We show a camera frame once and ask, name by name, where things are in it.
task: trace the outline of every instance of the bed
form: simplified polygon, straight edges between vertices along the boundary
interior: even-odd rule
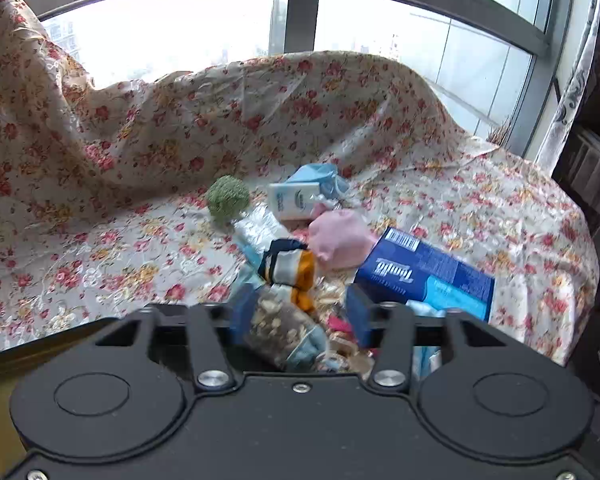
[[[244,257],[206,189],[232,174],[257,201],[309,162],[337,165],[376,232],[495,276],[490,323],[565,362],[598,280],[582,212],[408,67],[311,52],[96,89],[22,0],[0,0],[0,350],[149,302],[224,300]]]

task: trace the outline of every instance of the tissue box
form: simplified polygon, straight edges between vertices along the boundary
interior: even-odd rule
[[[388,228],[356,273],[375,303],[409,300],[437,310],[460,308],[489,320],[494,279],[395,228]]]

